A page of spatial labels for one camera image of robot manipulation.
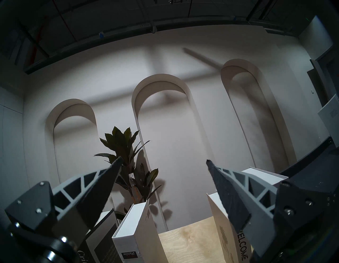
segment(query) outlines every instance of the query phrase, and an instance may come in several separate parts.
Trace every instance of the green leaf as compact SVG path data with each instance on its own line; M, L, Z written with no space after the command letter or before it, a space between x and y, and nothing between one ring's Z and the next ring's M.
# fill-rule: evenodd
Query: green leaf
M131 184L129 183L128 168L124 165L121 166L120 176L124 180L125 184L128 186L128 190L130 190Z
M157 188L154 189L154 191L148 196L147 200L150 199L150 197L155 193L155 191L160 187L161 185L159 185Z
M158 170L158 168L157 169L154 169L151 173L150 173L150 175L149 175L149 177L148 177L148 179L147 179L147 186L151 186L151 183L154 181L154 179L158 176L158 173L159 173L159 170Z
M129 162L131 162L131 161L133 160L134 156L137 155L137 153L141 150L141 148L142 148L144 145L140 146L140 148L139 148L136 152L134 152L134 151L136 150L136 148L137 148L137 147L135 147L135 149L134 149L134 151L133 151L133 154L131 155L131 157L130 157L130 159L129 159Z
M131 137L131 128L127 128L124 132L124 136L125 136L125 139L126 139L126 144L128 145L128 142L129 142L129 139Z
M112 164L117 159L117 156L110 154L108 158L109 158L109 163Z
M112 151L116 151L116 145L115 145L116 143L115 143L113 135L109 133L105 133L105 137L106 137L106 141L108 144L107 147L110 148Z
M95 154L94 156L102 156L102 157L109 158L110 154L109 153L98 153L98 154Z
M124 160L125 164L128 165L128 157L129 157L129 151L127 150L127 143L125 136L122 134L122 132L119 129L113 130L114 135L112 137L114 138L114 145L116 147L115 153L117 156L121 156Z
M108 144L108 142L106 140L100 138L100 141L102 142L102 144L104 146L106 146L107 148L111 149L110 145Z
M128 145L127 145L127 150L128 150L128 153L131 152L131 149L132 149L132 145L138 135L139 131L136 131L133 136L130 138L129 142L128 142Z
M147 173L146 173L146 175L145 175L145 179L144 179L144 186L146 186L147 185L147 178L149 177L149 175L151 174L151 172L150 171L148 171Z

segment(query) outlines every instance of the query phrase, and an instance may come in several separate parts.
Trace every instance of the black panel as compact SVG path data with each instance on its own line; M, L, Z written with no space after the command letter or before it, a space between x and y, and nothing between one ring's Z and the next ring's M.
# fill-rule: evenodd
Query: black panel
M84 176L84 183L85 183L85 188L87 187L87 185L89 185L90 182L93 181L94 179L94 176L97 172L94 172L94 173L90 173L90 174L86 174Z
M64 190L70 197L75 199L81 193L81 178L78 178L67 185Z
M70 204L70 201L63 195L62 192L57 192L54 195L54 205L61 208L65 209L68 205Z
M262 191L265 189L263 185L252 179L251 177L248 178L248 191L254 196L258 197Z
M234 226L235 231L239 233L251 215L234 189L234 186L225 175L214 166L212 161L207 160L206 164L217 188L222 205L228 214L228 218Z
M234 172L234 176L243 186L245 186L245 176L243 174Z

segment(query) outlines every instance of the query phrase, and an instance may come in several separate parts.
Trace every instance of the wall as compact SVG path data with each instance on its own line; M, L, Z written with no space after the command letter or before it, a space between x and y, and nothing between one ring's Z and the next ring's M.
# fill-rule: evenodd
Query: wall
M4 209L29 189L22 138L23 98L0 87L0 223Z
M101 45L29 75L23 125L30 184L43 179L54 180L46 172L49 166L45 124L55 106L69 99L79 99L90 105L99 137L111 132L113 126L120 130L131 127L136 131L131 105L133 92L142 81L161 73L174 76L184 84L186 90L179 86L190 104L195 105L194 111L201 121L198 125L204 131L204 144L208 143L204 145L208 157L221 167L248 168L253 160L220 77L223 65L234 59L247 61L266 83L285 122L286 132L282 137L289 139L294 152L290 164L309 153L318 145L319 138L308 101L296 73L264 28L197 26Z
M317 16L300 34L299 40L313 60L316 60L333 45L330 35Z
M295 37L272 34L271 39L277 44L281 51L281 56L289 64L300 84L301 90L311 110L309 114L314 120L312 130L317 131L317 134L315 133L314 136L318 135L318 142L320 143L330 134L318 115L318 111L322 106L312 81L307 74L307 71L313 69L310 62L311 58L301 45L300 41Z
M265 96L247 70L228 66L221 79L237 114L256 168L279 173L289 167L286 151Z
M0 54L0 223L4 209L29 189L23 145L23 94L28 77Z
M168 230L212 216L206 192L215 186L205 165L207 153L187 95L157 81L137 95L135 108L151 169L159 168L158 190Z

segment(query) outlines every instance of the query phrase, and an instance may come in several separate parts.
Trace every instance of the wooden table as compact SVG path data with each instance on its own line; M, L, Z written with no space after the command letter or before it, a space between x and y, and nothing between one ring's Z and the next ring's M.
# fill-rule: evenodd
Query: wooden table
M168 263L225 263L213 217L159 234Z

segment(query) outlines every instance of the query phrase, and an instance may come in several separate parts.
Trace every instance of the screw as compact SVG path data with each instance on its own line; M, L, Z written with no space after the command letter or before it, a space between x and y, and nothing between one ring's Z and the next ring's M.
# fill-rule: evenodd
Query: screw
M309 206L312 206L313 205L313 202L311 200L306 200L305 203Z
M67 242L67 237L61 237L60 240L61 240L62 242L64 242L64 243L66 243L66 242Z
M287 187L290 187L290 186L291 186L291 184L290 184L289 182L287 182L287 181L282 181L281 184L282 184L283 186L287 186Z
M285 208L284 211L288 214L288 215L294 215L294 211L290 208Z

